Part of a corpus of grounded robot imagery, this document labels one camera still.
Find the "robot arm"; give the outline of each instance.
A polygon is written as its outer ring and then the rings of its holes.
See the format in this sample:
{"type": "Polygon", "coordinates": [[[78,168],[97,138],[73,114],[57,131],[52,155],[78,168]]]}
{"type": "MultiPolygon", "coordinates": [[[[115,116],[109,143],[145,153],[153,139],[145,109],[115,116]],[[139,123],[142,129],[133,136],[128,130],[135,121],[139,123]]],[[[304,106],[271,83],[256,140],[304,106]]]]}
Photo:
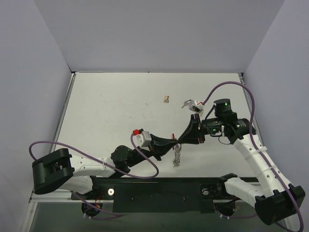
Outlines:
{"type": "MultiPolygon", "coordinates": [[[[195,111],[194,108],[190,110],[195,113],[201,111],[201,109],[195,111]]],[[[196,140],[193,144],[196,144],[197,141],[203,141],[201,132],[204,135],[209,134],[210,136],[214,136],[214,134],[220,132],[243,155],[261,186],[256,187],[250,185],[236,175],[229,174],[222,177],[224,183],[223,194],[234,195],[250,204],[255,208],[260,219],[267,225],[295,214],[296,210],[292,200],[279,179],[274,175],[272,169],[279,175],[283,183],[288,186],[298,206],[302,204],[305,192],[301,186],[294,187],[280,172],[266,152],[266,147],[262,146],[258,135],[253,129],[253,140],[258,146],[258,149],[255,149],[249,133],[249,121],[245,118],[237,118],[237,114],[231,109],[229,99],[216,100],[211,111],[207,114],[206,119],[201,122],[199,121],[199,114],[195,114],[193,120],[199,125],[199,129],[195,131],[195,134],[190,133],[192,136],[191,141],[193,141],[194,135],[196,140]],[[207,116],[210,115],[212,110],[215,110],[216,118],[207,119],[207,116]],[[263,152],[270,165],[267,164],[260,152],[263,152]]]]}
{"type": "MultiPolygon", "coordinates": [[[[304,190],[301,186],[294,187],[279,171],[253,129],[253,139],[259,149],[254,148],[249,134],[249,121],[245,118],[237,118],[237,113],[231,109],[230,100],[215,101],[212,110],[215,110],[216,117],[207,119],[210,112],[205,120],[200,120],[203,105],[198,101],[192,101],[188,106],[196,114],[191,115],[188,127],[178,140],[159,138],[143,129],[133,131],[137,136],[139,146],[148,148],[148,150],[139,148],[143,154],[148,158],[154,156],[158,161],[161,161],[161,157],[176,144],[202,144],[205,141],[205,135],[215,136],[215,134],[221,133],[243,155],[261,186],[250,185],[235,174],[228,174],[220,177],[222,180],[220,194],[236,196],[255,207],[258,216],[267,225],[295,214],[291,199],[271,168],[274,168],[286,186],[290,188],[289,191],[298,206],[304,200],[304,190]],[[259,154],[260,151],[264,153],[271,167],[259,154]]],[[[118,178],[123,174],[115,172],[111,167],[129,173],[129,167],[145,159],[137,150],[121,145],[110,157],[97,158],[97,160],[72,156],[66,148],[62,148],[34,161],[32,168],[35,193],[45,194],[56,189],[67,189],[86,194],[92,190],[93,186],[90,176],[118,178]]]]}

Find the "white table surface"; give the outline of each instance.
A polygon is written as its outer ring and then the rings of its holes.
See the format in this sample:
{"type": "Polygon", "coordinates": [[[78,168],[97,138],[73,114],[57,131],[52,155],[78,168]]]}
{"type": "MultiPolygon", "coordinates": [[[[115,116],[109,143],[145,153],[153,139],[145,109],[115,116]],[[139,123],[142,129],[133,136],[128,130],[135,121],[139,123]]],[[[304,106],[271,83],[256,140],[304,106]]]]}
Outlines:
{"type": "MultiPolygon", "coordinates": [[[[134,129],[143,128],[163,138],[172,133],[179,137],[193,113],[181,108],[183,102],[204,101],[212,88],[224,81],[240,82],[236,73],[77,73],[58,141],[92,156],[106,157],[119,145],[133,148],[130,135],[134,129]],[[163,103],[165,95],[169,95],[169,103],[163,103]]],[[[212,102],[221,98],[230,98],[238,117],[249,119],[243,90],[236,85],[217,89],[205,105],[204,117],[212,102]]],[[[160,177],[254,176],[232,145],[222,145],[210,136],[204,144],[183,145],[179,167],[173,167],[173,150],[160,162],[151,159],[160,177]]],[[[155,169],[143,161],[130,173],[146,176],[155,169]]]]}

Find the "white wall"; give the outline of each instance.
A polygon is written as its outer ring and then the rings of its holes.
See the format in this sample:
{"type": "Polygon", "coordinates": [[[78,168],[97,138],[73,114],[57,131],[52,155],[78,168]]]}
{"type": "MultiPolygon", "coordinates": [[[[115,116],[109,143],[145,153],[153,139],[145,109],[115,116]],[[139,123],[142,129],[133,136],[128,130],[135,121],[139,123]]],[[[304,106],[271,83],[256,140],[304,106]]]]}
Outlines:
{"type": "Polygon", "coordinates": [[[284,0],[35,0],[73,71],[244,72],[284,0]]]}
{"type": "MultiPolygon", "coordinates": [[[[70,70],[33,0],[0,7],[0,231],[17,232],[33,188],[28,145],[52,139],[70,70]]],[[[46,147],[35,149],[42,156],[46,147]]]]}
{"type": "MultiPolygon", "coordinates": [[[[286,0],[244,75],[278,167],[309,193],[309,1],[286,0]]],[[[309,200],[301,207],[307,229],[309,200]]]]}

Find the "metal bolt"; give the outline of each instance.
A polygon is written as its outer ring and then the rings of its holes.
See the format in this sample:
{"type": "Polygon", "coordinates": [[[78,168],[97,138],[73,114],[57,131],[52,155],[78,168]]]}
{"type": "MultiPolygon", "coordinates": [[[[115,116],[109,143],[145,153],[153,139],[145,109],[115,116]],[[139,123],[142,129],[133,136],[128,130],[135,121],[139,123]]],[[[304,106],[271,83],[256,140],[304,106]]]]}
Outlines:
{"type": "Polygon", "coordinates": [[[203,195],[207,196],[209,194],[208,190],[206,188],[204,188],[202,190],[203,195]]]}

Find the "red connector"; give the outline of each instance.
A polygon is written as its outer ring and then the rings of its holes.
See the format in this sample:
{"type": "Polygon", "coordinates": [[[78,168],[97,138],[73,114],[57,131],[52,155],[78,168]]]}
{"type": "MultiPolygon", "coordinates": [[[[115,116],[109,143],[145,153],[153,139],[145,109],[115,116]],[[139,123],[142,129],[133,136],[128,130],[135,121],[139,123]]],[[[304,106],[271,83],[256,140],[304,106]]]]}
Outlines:
{"type": "Polygon", "coordinates": [[[140,134],[140,132],[139,132],[138,129],[136,129],[136,130],[133,131],[133,134],[134,134],[134,135],[138,135],[138,134],[140,134]]]}

